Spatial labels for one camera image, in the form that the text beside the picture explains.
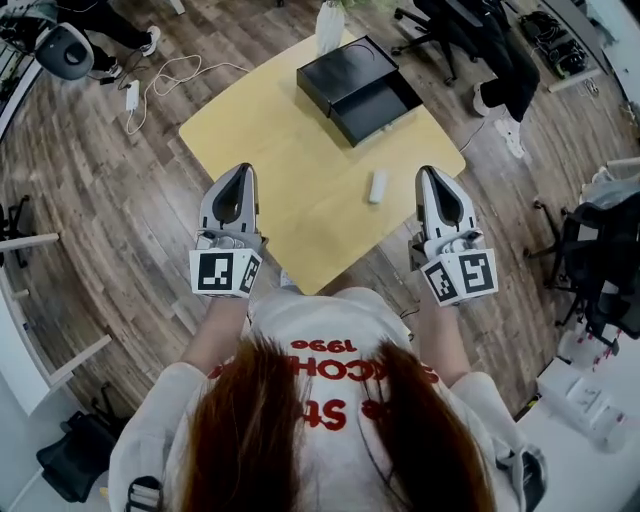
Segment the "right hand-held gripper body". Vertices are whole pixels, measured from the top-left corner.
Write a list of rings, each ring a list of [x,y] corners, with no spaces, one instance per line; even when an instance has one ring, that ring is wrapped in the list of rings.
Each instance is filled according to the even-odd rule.
[[[409,261],[439,306],[496,293],[499,289],[493,249],[484,233],[472,229],[427,240],[417,234],[409,242]]]

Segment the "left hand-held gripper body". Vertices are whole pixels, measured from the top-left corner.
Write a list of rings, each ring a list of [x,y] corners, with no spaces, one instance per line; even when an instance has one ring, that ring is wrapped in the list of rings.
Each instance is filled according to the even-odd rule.
[[[268,239],[260,233],[201,229],[189,252],[192,292],[213,298],[247,299]]]

